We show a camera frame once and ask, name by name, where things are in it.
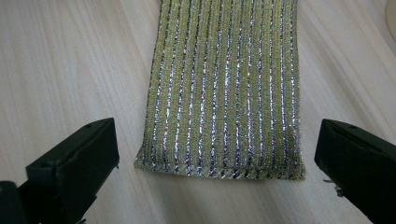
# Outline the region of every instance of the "tabletop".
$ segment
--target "tabletop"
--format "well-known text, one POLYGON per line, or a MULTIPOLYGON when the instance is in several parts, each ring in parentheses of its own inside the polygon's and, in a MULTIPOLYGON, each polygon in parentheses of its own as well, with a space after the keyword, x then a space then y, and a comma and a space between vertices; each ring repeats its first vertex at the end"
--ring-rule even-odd
POLYGON ((120 169, 87 223, 370 223, 314 163, 322 119, 396 143, 396 42, 387 0, 299 0, 306 180, 217 180, 136 170, 160 0, 0 1, 0 180, 86 123, 116 121, 120 169))

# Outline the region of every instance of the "metallic ribbon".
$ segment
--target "metallic ribbon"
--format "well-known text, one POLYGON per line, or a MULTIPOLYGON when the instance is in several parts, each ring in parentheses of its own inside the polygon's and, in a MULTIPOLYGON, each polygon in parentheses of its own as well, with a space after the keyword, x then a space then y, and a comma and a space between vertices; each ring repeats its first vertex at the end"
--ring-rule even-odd
POLYGON ((304 179, 296 0, 163 0, 134 166, 304 179))

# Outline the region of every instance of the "wooden table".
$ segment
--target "wooden table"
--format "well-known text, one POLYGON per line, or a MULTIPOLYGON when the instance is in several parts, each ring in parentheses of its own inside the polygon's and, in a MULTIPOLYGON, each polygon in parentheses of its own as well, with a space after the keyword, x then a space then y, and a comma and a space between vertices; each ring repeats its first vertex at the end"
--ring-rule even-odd
POLYGON ((136 170, 160 0, 0 1, 0 179, 97 119, 116 120, 120 169, 88 223, 369 223, 314 163, 323 118, 396 143, 396 43, 387 0, 300 0, 305 182, 136 170))

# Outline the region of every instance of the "metallic fabric strip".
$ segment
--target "metallic fabric strip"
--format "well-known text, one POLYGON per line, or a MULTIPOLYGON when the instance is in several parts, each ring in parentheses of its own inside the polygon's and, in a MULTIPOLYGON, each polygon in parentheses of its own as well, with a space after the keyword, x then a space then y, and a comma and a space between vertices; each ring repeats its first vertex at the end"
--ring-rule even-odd
POLYGON ((304 179, 296 0, 163 0, 144 170, 304 179))

